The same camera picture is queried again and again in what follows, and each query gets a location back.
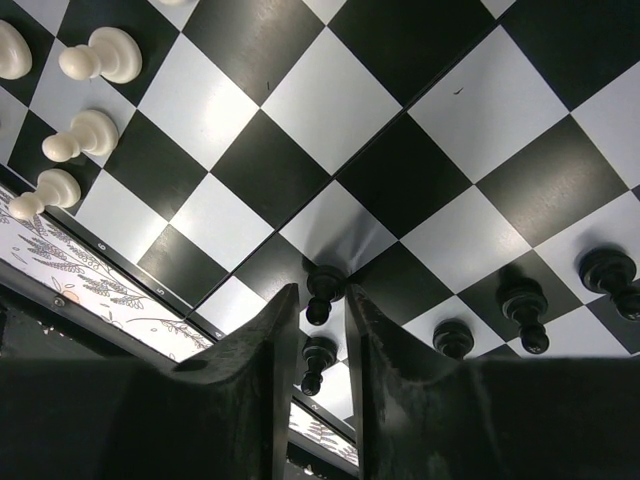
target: chess piece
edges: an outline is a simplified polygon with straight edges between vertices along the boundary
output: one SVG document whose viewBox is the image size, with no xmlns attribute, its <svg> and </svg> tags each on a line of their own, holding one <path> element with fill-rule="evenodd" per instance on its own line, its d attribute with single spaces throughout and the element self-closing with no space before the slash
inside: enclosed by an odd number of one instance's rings
<svg viewBox="0 0 640 480">
<path fill-rule="evenodd" d="M 540 323 L 549 304 L 538 282 L 519 279 L 498 291 L 498 302 L 505 318 L 520 325 L 519 336 L 527 352 L 540 355 L 549 349 L 549 337 Z"/>
<path fill-rule="evenodd" d="M 331 302 L 344 297 L 345 275 L 334 267 L 321 266 L 307 278 L 307 289 L 313 295 L 307 307 L 307 320 L 312 325 L 322 325 L 329 319 Z"/>
<path fill-rule="evenodd" d="M 64 49 L 58 59 L 60 68 L 74 80 L 102 75 L 113 83 L 127 83 L 142 70 L 142 54 L 133 38 L 118 28 L 98 28 L 88 45 Z"/>
<path fill-rule="evenodd" d="M 31 70 L 29 45 L 11 24 L 0 20 L 0 78 L 16 80 Z"/>
<path fill-rule="evenodd" d="M 302 393 L 313 397 L 320 392 L 322 372 L 336 363 L 338 346 L 325 337 L 311 337 L 302 349 L 302 358 L 307 362 L 307 371 L 300 385 Z"/>
<path fill-rule="evenodd" d="M 640 289 L 632 285 L 636 264 L 625 253 L 597 248 L 580 260 L 582 284 L 594 293 L 606 293 L 623 318 L 640 321 Z"/>
<path fill-rule="evenodd" d="M 463 360 L 473 345 L 471 330 L 459 320 L 442 322 L 433 333 L 434 348 L 454 360 Z"/>
<path fill-rule="evenodd" d="M 69 208 L 80 200 L 80 185 L 67 172 L 51 169 L 38 176 L 35 192 L 23 193 L 9 202 L 9 213 L 18 220 L 30 220 L 51 205 Z"/>
<path fill-rule="evenodd" d="M 113 152 L 118 144 L 118 129 L 102 112 L 85 110 L 71 120 L 69 132 L 45 138 L 42 151 L 54 162 L 66 162 L 80 152 L 102 156 Z"/>
</svg>

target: white square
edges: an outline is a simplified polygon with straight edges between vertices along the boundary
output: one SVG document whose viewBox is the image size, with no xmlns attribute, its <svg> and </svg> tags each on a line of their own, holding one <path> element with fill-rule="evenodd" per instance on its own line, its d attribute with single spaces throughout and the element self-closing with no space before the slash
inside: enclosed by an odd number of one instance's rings
<svg viewBox="0 0 640 480">
<path fill-rule="evenodd" d="M 357 271 L 396 238 L 338 182 L 313 199 L 280 232 L 316 265 Z"/>
<path fill-rule="evenodd" d="M 516 3 L 516 0 L 482 0 L 482 3 L 484 3 L 484 6 L 487 7 L 487 10 L 491 12 L 494 18 L 498 18 L 506 12 L 511 5 Z"/>
<path fill-rule="evenodd" d="M 104 170 L 75 218 L 134 264 L 167 226 L 164 218 Z"/>
<path fill-rule="evenodd" d="M 622 180 L 630 188 L 640 184 L 640 63 L 572 115 Z"/>
<path fill-rule="evenodd" d="M 15 2 L 54 36 L 58 34 L 69 6 L 69 0 L 15 0 Z"/>
<path fill-rule="evenodd" d="M 27 107 L 0 87 L 0 165 L 9 163 L 26 116 Z"/>
<path fill-rule="evenodd" d="M 402 243 L 453 293 L 531 249 L 475 186 L 418 225 Z"/>
<path fill-rule="evenodd" d="M 615 246 L 638 261 L 638 238 L 640 202 L 633 193 L 627 192 L 538 245 L 535 250 L 582 303 L 589 303 L 601 295 L 582 285 L 578 275 L 580 259 L 594 248 Z"/>
<path fill-rule="evenodd" d="M 258 106 L 180 34 L 139 109 L 211 170 Z"/>
<path fill-rule="evenodd" d="M 267 305 L 257 293 L 231 277 L 204 302 L 197 312 L 229 335 L 253 319 Z"/>
<path fill-rule="evenodd" d="M 400 105 L 325 28 L 262 108 L 333 174 Z"/>
<path fill-rule="evenodd" d="M 344 320 L 344 298 L 331 304 L 331 313 L 326 323 L 315 326 L 307 321 L 307 310 L 300 313 L 300 330 L 310 337 L 327 337 L 338 346 L 338 360 L 344 360 L 349 356 L 347 352 L 347 334 Z"/>
<path fill-rule="evenodd" d="M 521 357 L 629 357 L 627 350 L 587 307 L 580 307 L 545 325 L 549 349 L 532 355 L 519 338 L 509 346 Z"/>
<path fill-rule="evenodd" d="M 57 132 L 69 131 L 71 120 L 82 110 L 99 110 L 114 121 L 122 135 L 135 107 L 102 77 L 78 82 L 62 73 L 58 57 L 65 48 L 59 40 L 54 41 L 31 100 L 31 110 Z M 87 156 L 101 167 L 109 159 L 109 155 Z"/>
<path fill-rule="evenodd" d="M 199 1 L 200 0 L 185 0 L 184 3 L 180 5 L 167 5 L 159 0 L 149 0 L 149 3 L 156 7 L 178 30 L 182 30 L 198 6 Z"/>
<path fill-rule="evenodd" d="M 465 358 L 478 357 L 504 343 L 498 334 L 491 330 L 489 325 L 483 322 L 473 310 L 455 296 L 414 318 L 405 324 L 403 328 L 430 347 L 433 347 L 433 332 L 438 325 L 446 320 L 459 320 L 471 330 L 475 343 L 473 349 Z"/>
<path fill-rule="evenodd" d="M 347 0 L 303 0 L 320 20 L 328 25 Z"/>
<path fill-rule="evenodd" d="M 171 225 L 227 271 L 244 260 L 273 229 L 220 180 L 207 174 Z"/>
<path fill-rule="evenodd" d="M 502 27 L 410 110 L 474 183 L 567 113 Z"/>
<path fill-rule="evenodd" d="M 313 401 L 322 405 L 340 420 L 353 415 L 349 367 L 338 362 L 322 372 L 320 393 L 313 397 Z"/>
</svg>

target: checkered surface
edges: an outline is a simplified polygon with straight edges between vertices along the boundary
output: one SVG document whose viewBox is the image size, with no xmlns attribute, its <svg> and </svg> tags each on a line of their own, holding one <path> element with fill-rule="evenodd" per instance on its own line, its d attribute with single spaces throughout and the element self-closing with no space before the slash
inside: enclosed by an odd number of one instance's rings
<svg viewBox="0 0 640 480">
<path fill-rule="evenodd" d="M 83 190 L 65 223 L 220 336 L 286 283 L 304 305 L 331 264 L 427 344 L 455 317 L 471 357 L 525 356 L 495 302 L 512 268 L 549 300 L 546 356 L 640 352 L 576 272 L 600 245 L 640 262 L 637 1 L 3 0 L 0 18 L 34 56 L 0 81 L 0 163 L 33 184 L 46 136 L 107 112 L 111 156 L 57 165 Z M 60 71 L 101 26 L 138 41 L 135 81 Z M 301 313 L 301 340 L 338 341 L 313 400 L 352 423 L 343 312 Z"/>
</svg>

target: black pawn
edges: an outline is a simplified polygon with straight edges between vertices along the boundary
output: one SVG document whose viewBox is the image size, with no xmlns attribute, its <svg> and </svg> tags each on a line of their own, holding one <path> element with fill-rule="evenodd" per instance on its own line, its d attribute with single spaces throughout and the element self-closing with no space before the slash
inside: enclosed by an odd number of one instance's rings
<svg viewBox="0 0 640 480">
<path fill-rule="evenodd" d="M 529 353 L 540 355 L 549 349 L 549 337 L 540 323 L 540 317 L 549 306 L 538 282 L 520 279 L 498 292 L 502 314 L 520 325 L 522 347 Z"/>
<path fill-rule="evenodd" d="M 640 289 L 631 284 L 635 277 L 636 264 L 618 250 L 598 248 L 580 261 L 582 284 L 594 293 L 609 294 L 618 313 L 637 322 L 640 321 Z"/>
<path fill-rule="evenodd" d="M 321 266 L 307 278 L 307 288 L 313 298 L 307 307 L 307 320 L 312 325 L 322 325 L 329 319 L 331 302 L 344 297 L 345 275 L 334 267 Z"/>
<path fill-rule="evenodd" d="M 454 360 L 463 360 L 474 344 L 471 330 L 459 320 L 447 320 L 433 332 L 435 349 Z"/>
<path fill-rule="evenodd" d="M 308 397 L 317 395 L 322 384 L 322 372 L 336 363 L 338 346 L 333 340 L 325 337 L 312 337 L 302 349 L 302 358 L 307 362 L 308 370 L 304 372 L 302 393 Z"/>
</svg>

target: white chess piece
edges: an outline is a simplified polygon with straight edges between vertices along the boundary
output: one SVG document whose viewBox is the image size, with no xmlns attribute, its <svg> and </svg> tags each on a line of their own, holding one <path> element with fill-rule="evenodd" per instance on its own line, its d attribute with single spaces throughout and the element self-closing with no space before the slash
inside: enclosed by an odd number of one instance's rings
<svg viewBox="0 0 640 480">
<path fill-rule="evenodd" d="M 31 50 L 20 32 L 0 20 L 0 78 L 15 80 L 31 70 Z"/>
<path fill-rule="evenodd" d="M 118 129 L 102 112 L 85 110 L 71 120 L 71 130 L 45 138 L 42 151 L 49 160 L 66 162 L 80 152 L 108 155 L 118 144 Z"/>
<path fill-rule="evenodd" d="M 9 213 L 18 220 L 29 220 L 48 205 L 69 208 L 80 200 L 80 185 L 67 172 L 46 170 L 38 176 L 36 191 L 23 193 L 9 202 Z"/>
<path fill-rule="evenodd" d="M 127 83 L 142 70 L 142 54 L 136 41 L 118 28 L 98 28 L 88 45 L 64 49 L 60 68 L 74 80 L 102 75 L 113 83 Z"/>
</svg>

